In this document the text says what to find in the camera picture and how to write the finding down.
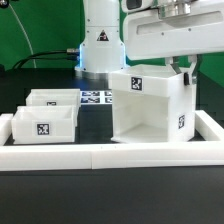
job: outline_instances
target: open white box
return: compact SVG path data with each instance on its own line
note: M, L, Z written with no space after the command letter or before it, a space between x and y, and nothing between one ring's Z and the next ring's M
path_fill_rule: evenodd
M12 119L14 144L74 142L75 117L74 106L18 107Z
M32 89L26 99L27 106L78 106L80 89Z
M122 143L188 141L194 136L196 85L171 67L138 65L112 72L112 140Z

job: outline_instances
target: white platform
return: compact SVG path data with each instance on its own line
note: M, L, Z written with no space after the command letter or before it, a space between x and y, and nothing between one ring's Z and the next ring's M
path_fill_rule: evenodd
M0 146L5 144L12 133L12 118L13 114L2 114L0 116Z
M212 120L213 130L211 118L196 113L196 130L210 132L210 141L0 147L0 171L224 165L224 130Z

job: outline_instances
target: black table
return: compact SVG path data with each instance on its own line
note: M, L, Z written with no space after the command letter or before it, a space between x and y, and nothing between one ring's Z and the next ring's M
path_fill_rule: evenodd
M1 112L14 113L18 105L25 105L32 88L108 86L104 81L76 79L72 70L11 70L0 79ZM223 93L222 87L200 75L197 107L221 125ZM110 143L111 115L109 105L82 107L77 143ZM222 166L0 173L0 224L222 224L223 220Z

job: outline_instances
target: black cable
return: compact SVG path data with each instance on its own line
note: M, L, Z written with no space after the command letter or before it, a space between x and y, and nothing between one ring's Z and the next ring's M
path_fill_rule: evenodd
M70 57L67 58L61 58L61 59L67 59L67 60L77 60L77 57L79 56L79 51L74 51L72 53L68 52L67 50L56 50L56 51L45 51L36 53L33 55L30 55L29 57L22 59L18 61L14 66L13 69L21 68L26 62L32 59L41 59L37 58L38 56L44 56L44 55L55 55L55 54L70 54ZM42 58L43 60L60 60L59 58Z
M23 59L23 60L20 60L17 62L17 64L20 64L17 69L21 68L22 65L24 65L25 63L27 63L29 60L33 60L33 59L36 59L36 60L77 60L77 57L63 57L63 58L43 58L43 57L30 57L30 58L26 58L26 59Z
M38 56L52 55L52 54L65 54L65 53L67 53L66 50L44 51L44 52L36 53L36 54L33 54L33 55L28 56L26 59L23 59L23 60L18 61L13 66L13 69L15 69L17 65L19 65L18 68L21 68L27 61L30 60L30 58L34 58L35 59L35 57L38 57Z

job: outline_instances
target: green background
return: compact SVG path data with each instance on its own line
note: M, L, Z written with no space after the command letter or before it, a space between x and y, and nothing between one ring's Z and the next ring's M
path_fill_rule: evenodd
M11 4L29 36L34 53L78 48L84 39L82 0L20 0ZM121 28L124 17L121 12ZM24 34L11 9L0 9L0 64L10 69L17 61L29 55ZM163 64L164 60L128 60L128 63ZM66 60L37 61L38 68L72 68L74 65L75 62ZM181 58L180 65L188 65L185 57ZM32 68L33 63L27 63L25 67ZM200 70L224 86L224 53L203 55Z

